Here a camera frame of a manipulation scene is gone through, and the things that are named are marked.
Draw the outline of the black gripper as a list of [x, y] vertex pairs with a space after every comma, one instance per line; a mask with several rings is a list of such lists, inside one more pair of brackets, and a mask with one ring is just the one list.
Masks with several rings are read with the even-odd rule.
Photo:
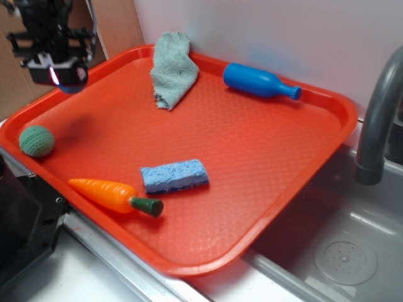
[[[35, 84], [85, 86], [96, 46], [96, 19], [93, 29], [69, 27], [72, 1], [7, 1], [8, 13], [22, 20], [25, 30], [8, 33], [13, 55], [21, 59]], [[68, 63], [78, 59], [83, 63]]]

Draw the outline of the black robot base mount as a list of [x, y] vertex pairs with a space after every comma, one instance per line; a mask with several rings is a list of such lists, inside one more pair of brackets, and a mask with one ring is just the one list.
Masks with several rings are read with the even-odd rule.
[[65, 197], [36, 174], [16, 176], [1, 157], [1, 291], [50, 256]]

